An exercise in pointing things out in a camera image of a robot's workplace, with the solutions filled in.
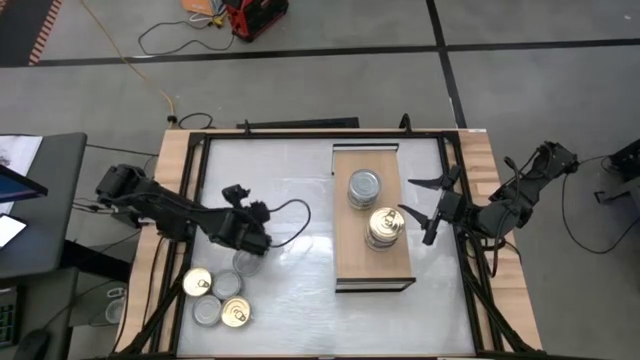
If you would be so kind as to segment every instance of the monitor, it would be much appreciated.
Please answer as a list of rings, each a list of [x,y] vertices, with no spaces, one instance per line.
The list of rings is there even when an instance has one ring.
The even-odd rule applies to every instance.
[[[47,193],[44,186],[0,165],[0,203],[47,196]]]

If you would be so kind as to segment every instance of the black floor line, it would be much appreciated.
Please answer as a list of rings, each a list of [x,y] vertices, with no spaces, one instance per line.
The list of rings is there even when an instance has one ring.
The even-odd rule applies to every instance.
[[[492,43],[492,44],[459,44],[448,45],[449,52],[465,51],[499,51],[499,50],[537,50],[537,49],[575,49],[610,46],[637,46],[639,38],[609,39],[609,40],[570,40],[570,41],[540,41],[521,43]]]
[[[126,59],[133,64],[153,64],[166,62],[216,61],[241,59],[277,59],[314,56],[345,56],[345,55],[379,55],[379,54],[412,54],[435,52],[474,52],[474,51],[504,51],[504,50],[538,50],[538,49],[575,49],[613,46],[638,46],[640,39],[611,39],[611,40],[579,40],[579,41],[546,41],[531,43],[493,43],[493,44],[456,44],[456,45],[406,45],[406,46],[370,46],[360,48],[308,49],[308,50],[270,50],[253,52],[228,52],[211,54],[186,54],[167,56],[132,56]],[[120,64],[118,57],[87,58],[87,59],[56,59],[40,60],[36,66],[86,66]],[[27,62],[0,63],[2,67],[25,67]]]
[[[344,55],[379,55],[379,54],[411,54],[437,51],[434,45],[416,46],[373,46],[361,48],[309,49],[309,50],[272,50],[252,52],[220,52],[213,54],[166,55],[127,57],[132,64],[149,64],[163,62],[189,62],[239,59],[276,59],[291,57],[344,56]],[[118,57],[90,59],[41,60],[36,66],[79,66],[120,64]]]
[[[435,0],[426,0],[426,2],[427,7],[429,8],[429,18],[431,19],[431,26],[433,27],[433,35],[436,38],[436,45],[439,49],[438,55],[440,56],[440,65],[442,66],[444,81],[447,86],[447,93],[449,94],[449,100],[451,101],[453,117],[459,128],[466,128],[467,120],[465,119],[464,111],[462,110],[462,101],[460,100],[458,85],[456,85],[456,77],[453,74],[449,53],[447,52],[438,9],[436,8]]]

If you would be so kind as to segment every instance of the wooden table frame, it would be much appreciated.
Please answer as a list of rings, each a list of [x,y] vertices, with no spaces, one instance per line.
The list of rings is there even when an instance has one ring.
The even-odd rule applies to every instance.
[[[253,130],[253,134],[265,136],[276,135],[277,133],[286,132],[287,130]],[[489,201],[487,197],[493,193],[499,186],[496,164],[491,151],[489,138],[484,130],[446,130],[446,129],[418,129],[413,130],[414,133],[451,133],[454,138],[459,140],[460,155],[455,156],[456,152],[452,143],[447,144],[447,154],[450,162],[464,162],[466,169],[466,189],[463,191],[469,193],[474,203],[478,205],[486,205]],[[165,133],[164,140],[158,163],[156,165],[155,180],[162,186],[175,191],[181,192],[185,196],[193,198],[196,194],[196,180],[200,170],[200,164],[206,160],[202,157],[202,146],[194,143],[189,144],[191,133],[207,132],[209,134],[217,134],[221,136],[229,136],[232,138],[242,137],[244,130],[168,130]],[[389,134],[396,137],[406,136],[404,129],[306,129],[306,130],[289,130],[293,133],[334,133],[344,134],[344,136],[358,137],[363,133]],[[193,147],[191,151],[192,161],[186,164],[189,147]],[[507,236],[507,240],[515,245],[513,236]],[[154,254],[158,251],[155,268],[152,269]],[[160,236],[156,233],[155,228],[143,229],[140,241],[138,243],[138,251],[134,260],[133,271],[129,283],[129,309],[127,318],[122,322],[122,337],[118,343],[117,350],[126,347],[135,335],[140,331],[143,325],[143,314],[145,307],[147,308],[147,319],[155,310],[158,303],[161,284],[167,283],[177,275],[180,264],[184,257],[184,244],[169,244],[168,241],[161,241]],[[167,254],[173,253],[175,266],[167,267]],[[501,310],[504,317],[512,325],[512,327],[520,334],[525,342],[534,348],[540,348],[540,340],[533,317],[533,311],[529,302],[529,296],[524,282],[522,268],[518,261],[517,254],[511,252],[507,248],[499,252],[500,267],[495,278],[491,279],[493,289],[493,297],[496,306]],[[490,321],[484,308],[480,303],[475,301],[476,306],[473,312],[477,314],[477,327],[481,338],[480,341],[474,338],[476,349],[493,350],[494,341],[492,340],[492,330]],[[176,302],[171,305],[167,311],[162,323],[161,331],[156,332],[152,337],[150,344],[157,351],[168,351],[176,349],[176,340],[172,340],[172,327],[176,315]]]

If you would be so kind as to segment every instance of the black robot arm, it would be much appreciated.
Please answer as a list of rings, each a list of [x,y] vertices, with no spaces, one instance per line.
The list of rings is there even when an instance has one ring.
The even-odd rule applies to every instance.
[[[509,158],[505,162],[514,169],[515,176],[500,186],[490,197],[491,204],[477,206],[462,194],[453,191],[460,177],[461,169],[454,166],[451,171],[438,179],[409,180],[410,183],[430,189],[442,188],[436,214],[429,219],[426,215],[405,206],[398,205],[413,216],[426,230],[423,243],[433,244],[440,220],[459,225],[479,237],[500,239],[514,227],[522,228],[529,221],[533,207],[540,199],[540,192],[553,179],[576,172],[578,157],[558,143],[545,142],[532,157],[531,168],[522,173]]]
[[[104,205],[128,208],[136,218],[155,220],[160,234],[169,239],[191,238],[195,230],[190,225],[195,224],[211,242],[228,248],[264,255],[271,245],[271,237],[264,231],[264,223],[270,219],[266,204],[252,202],[242,207],[240,202],[249,190],[240,185],[222,190],[232,207],[209,209],[146,178],[138,167],[118,165],[107,171],[96,193]]]

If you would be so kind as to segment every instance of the keyboard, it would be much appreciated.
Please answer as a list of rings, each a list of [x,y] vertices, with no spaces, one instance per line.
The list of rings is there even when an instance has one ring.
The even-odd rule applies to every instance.
[[[18,288],[0,289],[0,348],[18,343]]]

